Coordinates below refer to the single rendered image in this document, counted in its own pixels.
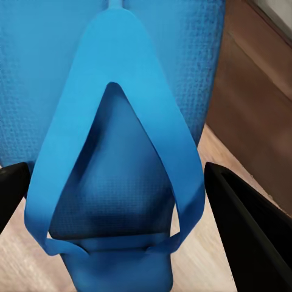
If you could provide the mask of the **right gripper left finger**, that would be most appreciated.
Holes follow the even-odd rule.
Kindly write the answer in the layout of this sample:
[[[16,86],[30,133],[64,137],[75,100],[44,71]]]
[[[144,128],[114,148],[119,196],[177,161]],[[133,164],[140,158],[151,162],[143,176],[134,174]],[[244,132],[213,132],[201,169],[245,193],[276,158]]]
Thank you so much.
[[[28,191],[30,180],[26,162],[0,168],[0,234]]]

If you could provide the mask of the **sandal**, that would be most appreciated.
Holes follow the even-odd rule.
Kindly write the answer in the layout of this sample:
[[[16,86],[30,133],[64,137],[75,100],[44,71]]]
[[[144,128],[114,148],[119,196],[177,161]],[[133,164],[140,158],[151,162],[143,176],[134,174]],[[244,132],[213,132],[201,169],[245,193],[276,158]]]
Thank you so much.
[[[172,289],[170,254],[204,212],[197,147],[225,12],[226,0],[0,0],[0,168],[27,163],[25,227],[77,292]]]

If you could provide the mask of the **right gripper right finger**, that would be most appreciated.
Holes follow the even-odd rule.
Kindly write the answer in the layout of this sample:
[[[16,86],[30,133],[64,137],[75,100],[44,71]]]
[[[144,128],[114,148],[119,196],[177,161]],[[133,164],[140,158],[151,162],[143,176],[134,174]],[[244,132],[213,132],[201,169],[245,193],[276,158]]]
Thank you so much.
[[[237,291],[292,292],[292,218],[222,165],[204,183]]]

